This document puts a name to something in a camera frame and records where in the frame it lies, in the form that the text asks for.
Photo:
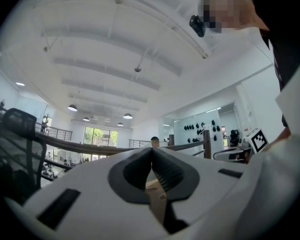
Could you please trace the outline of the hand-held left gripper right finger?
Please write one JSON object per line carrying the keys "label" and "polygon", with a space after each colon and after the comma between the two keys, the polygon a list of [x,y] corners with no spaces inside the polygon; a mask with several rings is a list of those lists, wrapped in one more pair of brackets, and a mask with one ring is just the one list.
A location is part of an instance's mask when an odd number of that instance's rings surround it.
{"label": "hand-held left gripper right finger", "polygon": [[169,232],[194,225],[228,194],[246,165],[182,154],[166,148],[151,150],[151,211]]}

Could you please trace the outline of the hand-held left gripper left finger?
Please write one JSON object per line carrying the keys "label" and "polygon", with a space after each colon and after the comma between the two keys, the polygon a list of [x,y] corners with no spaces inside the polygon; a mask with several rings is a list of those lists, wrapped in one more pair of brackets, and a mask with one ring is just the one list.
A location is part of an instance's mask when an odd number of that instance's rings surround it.
{"label": "hand-held left gripper left finger", "polygon": [[78,165],[38,190],[23,207],[39,218],[62,192],[71,189],[80,194],[52,231],[57,239],[164,239],[169,234],[149,205],[128,203],[109,185],[111,167],[137,152],[130,150]]}

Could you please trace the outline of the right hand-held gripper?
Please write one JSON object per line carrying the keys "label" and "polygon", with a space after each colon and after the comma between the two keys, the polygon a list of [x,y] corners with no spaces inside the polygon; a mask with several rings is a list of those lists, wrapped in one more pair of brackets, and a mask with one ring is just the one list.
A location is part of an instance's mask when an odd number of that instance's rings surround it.
{"label": "right hand-held gripper", "polygon": [[255,128],[243,137],[241,144],[241,147],[231,147],[214,153],[213,159],[230,163],[248,163],[249,159],[262,152],[269,142],[262,129]]}

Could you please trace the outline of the person's right forearm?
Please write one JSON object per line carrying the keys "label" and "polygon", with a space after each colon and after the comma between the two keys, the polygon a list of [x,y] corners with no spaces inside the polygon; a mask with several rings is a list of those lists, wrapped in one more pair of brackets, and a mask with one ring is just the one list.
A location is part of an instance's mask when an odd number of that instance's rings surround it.
{"label": "person's right forearm", "polygon": [[275,143],[287,139],[291,135],[289,127],[285,127],[280,135],[270,144],[271,146]]}

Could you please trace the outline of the dark railing with wooden handrail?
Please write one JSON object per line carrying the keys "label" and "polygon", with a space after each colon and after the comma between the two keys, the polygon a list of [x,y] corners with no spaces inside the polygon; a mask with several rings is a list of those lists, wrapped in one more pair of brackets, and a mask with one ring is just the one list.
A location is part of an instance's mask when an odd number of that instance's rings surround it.
{"label": "dark railing with wooden handrail", "polygon": [[[3,118],[4,113],[6,112],[6,109],[0,110],[0,121]],[[81,153],[81,154],[90,154],[90,155],[95,155],[95,154],[101,154],[105,156],[112,156],[121,152],[126,152],[126,151],[131,151],[134,148],[129,147],[129,148],[117,148],[117,147],[101,147],[101,146],[92,146],[88,144],[79,144],[79,143],[74,143],[71,141],[67,141],[65,139],[60,139],[57,137],[53,137],[50,135],[46,135],[43,132],[40,131],[40,123],[35,124],[35,135],[39,137],[41,140],[46,142],[47,145],[53,146],[55,148],[59,148],[62,150],[70,151],[70,152],[75,152],[75,153]],[[172,151],[183,151],[187,149],[191,149],[197,146],[202,146],[203,150],[198,151],[194,153],[194,156],[197,156],[201,153],[204,154],[204,157],[206,159],[211,159],[212,158],[212,153],[211,153],[211,142],[208,139],[205,139],[203,141],[198,141],[195,143],[190,143],[190,144],[182,144],[182,145],[173,145],[173,146],[166,146],[165,149],[169,149]]]}

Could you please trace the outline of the large glass window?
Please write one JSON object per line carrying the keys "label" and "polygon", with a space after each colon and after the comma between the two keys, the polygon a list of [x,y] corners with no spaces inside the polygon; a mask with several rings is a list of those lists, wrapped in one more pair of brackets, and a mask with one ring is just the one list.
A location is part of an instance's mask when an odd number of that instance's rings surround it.
{"label": "large glass window", "polygon": [[118,131],[85,127],[83,144],[98,147],[117,147]]}

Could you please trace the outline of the black mesh office chair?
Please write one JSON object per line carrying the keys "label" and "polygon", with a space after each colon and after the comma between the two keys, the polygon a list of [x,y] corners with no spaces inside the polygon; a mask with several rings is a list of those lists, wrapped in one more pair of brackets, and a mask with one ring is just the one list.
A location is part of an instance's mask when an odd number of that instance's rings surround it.
{"label": "black mesh office chair", "polygon": [[0,121],[0,192],[20,205],[41,188],[47,145],[36,123],[35,116],[16,108]]}

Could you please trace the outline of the person's black shirt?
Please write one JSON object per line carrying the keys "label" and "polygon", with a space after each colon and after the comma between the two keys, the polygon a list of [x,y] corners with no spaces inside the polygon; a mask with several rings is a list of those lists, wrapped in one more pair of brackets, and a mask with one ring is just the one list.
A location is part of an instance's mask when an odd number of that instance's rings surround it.
{"label": "person's black shirt", "polygon": [[260,35],[273,50],[274,68],[283,89],[300,66],[300,0],[253,0],[267,26]]}

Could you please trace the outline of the group of black wall-hung devices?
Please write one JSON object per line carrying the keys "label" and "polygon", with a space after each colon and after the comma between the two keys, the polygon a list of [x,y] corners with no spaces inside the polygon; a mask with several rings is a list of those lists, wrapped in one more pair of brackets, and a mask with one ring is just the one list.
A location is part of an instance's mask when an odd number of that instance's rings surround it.
{"label": "group of black wall-hung devices", "polygon": [[184,126],[185,131],[196,131],[196,137],[188,138],[186,141],[190,143],[196,143],[204,141],[208,138],[208,132],[212,132],[212,138],[214,141],[217,140],[217,132],[220,132],[220,127],[215,123],[214,120],[211,121],[211,124],[206,124],[205,122],[201,122],[194,124],[189,124]]}

